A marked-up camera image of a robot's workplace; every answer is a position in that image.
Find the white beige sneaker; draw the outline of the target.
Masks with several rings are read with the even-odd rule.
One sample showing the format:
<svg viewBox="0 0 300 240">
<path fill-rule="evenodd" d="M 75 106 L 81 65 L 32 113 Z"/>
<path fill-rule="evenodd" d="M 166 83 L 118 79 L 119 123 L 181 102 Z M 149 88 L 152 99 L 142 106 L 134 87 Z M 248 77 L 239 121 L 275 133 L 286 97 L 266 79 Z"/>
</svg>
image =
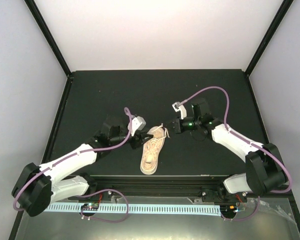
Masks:
<svg viewBox="0 0 300 240">
<path fill-rule="evenodd" d="M 159 155 L 164 146 L 165 139 L 169 138 L 168 130 L 163 126 L 154 126 L 148 132 L 152 138 L 143 145 L 140 170 L 145 175 L 152 175 L 156 172 L 159 162 Z"/>
</svg>

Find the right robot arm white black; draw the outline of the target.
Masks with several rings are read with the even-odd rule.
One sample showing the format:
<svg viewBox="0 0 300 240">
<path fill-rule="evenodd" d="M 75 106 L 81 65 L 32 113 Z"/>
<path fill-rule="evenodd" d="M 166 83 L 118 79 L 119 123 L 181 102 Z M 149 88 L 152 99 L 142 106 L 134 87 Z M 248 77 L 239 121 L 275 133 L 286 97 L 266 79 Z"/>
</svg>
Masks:
<svg viewBox="0 0 300 240">
<path fill-rule="evenodd" d="M 176 134 L 198 131 L 244 162 L 244 173 L 229 176 L 218 187 L 217 195 L 220 200 L 228 202 L 239 192 L 252 192 L 263 196 L 289 183 L 278 148 L 272 143 L 253 141 L 233 130 L 223 120 L 213 117 L 204 98 L 191 104 L 192 116 L 187 115 L 181 102 L 173 103 L 172 108 L 179 114 L 170 127 Z"/>
</svg>

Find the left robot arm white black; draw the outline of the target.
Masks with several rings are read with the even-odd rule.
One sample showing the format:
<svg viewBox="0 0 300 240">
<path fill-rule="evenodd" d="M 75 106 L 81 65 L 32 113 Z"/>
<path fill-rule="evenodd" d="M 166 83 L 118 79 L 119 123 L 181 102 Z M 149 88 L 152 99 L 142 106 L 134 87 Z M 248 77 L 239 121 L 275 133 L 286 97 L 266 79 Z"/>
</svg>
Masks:
<svg viewBox="0 0 300 240">
<path fill-rule="evenodd" d="M 93 179 L 84 174 L 72 178 L 68 176 L 125 144 L 136 149 L 153 137 L 138 118 L 128 125 L 104 122 L 101 130 L 66 155 L 41 165 L 33 162 L 27 164 L 11 192 L 14 210 L 26 211 L 29 216 L 35 217 L 50 204 L 62 199 L 93 199 L 98 192 Z"/>
</svg>

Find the white shoelace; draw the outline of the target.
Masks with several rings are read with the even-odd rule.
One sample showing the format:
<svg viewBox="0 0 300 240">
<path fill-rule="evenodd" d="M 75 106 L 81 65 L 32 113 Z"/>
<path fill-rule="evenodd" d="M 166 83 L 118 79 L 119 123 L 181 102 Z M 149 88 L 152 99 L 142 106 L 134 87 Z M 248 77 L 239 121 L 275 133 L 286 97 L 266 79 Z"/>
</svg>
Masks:
<svg viewBox="0 0 300 240">
<path fill-rule="evenodd" d="M 147 134 L 152 134 L 153 138 L 145 143 L 144 149 L 147 153 L 158 155 L 164 146 L 165 139 L 170 138 L 168 129 L 161 124 L 152 127 Z"/>
</svg>

